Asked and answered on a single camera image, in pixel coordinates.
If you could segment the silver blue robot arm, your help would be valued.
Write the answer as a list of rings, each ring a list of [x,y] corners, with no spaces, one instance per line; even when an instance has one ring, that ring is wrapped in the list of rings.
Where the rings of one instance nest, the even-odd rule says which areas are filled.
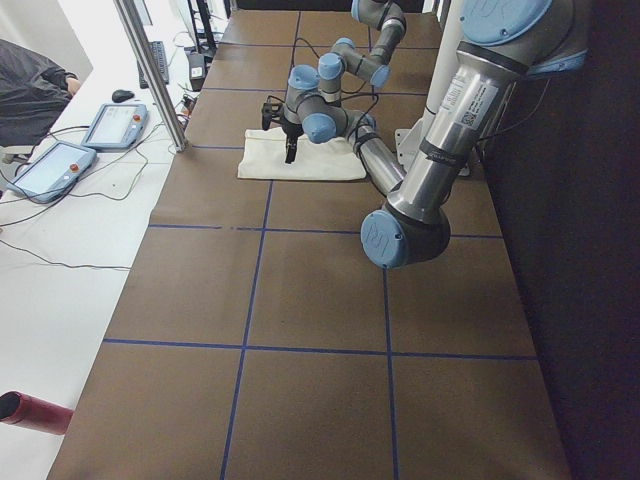
[[[341,103],[342,77],[346,73],[374,89],[385,85],[392,55],[407,30],[404,12],[395,1],[353,0],[351,16],[378,31],[379,36],[368,52],[358,50],[351,39],[341,37],[319,58],[319,91],[334,106]]]
[[[450,239],[443,203],[492,121],[510,86],[579,69],[586,58],[592,5],[588,1],[463,1],[449,15],[429,97],[438,108],[413,128],[416,152],[402,165],[366,113],[341,104],[342,77],[383,86],[407,25],[393,1],[356,1],[352,17],[379,32],[373,49],[357,52],[337,40],[317,66],[290,71],[285,99],[262,108],[264,125],[278,123],[293,161],[299,137],[315,144],[341,137],[384,195],[363,221],[368,258],[384,269],[439,256]]]

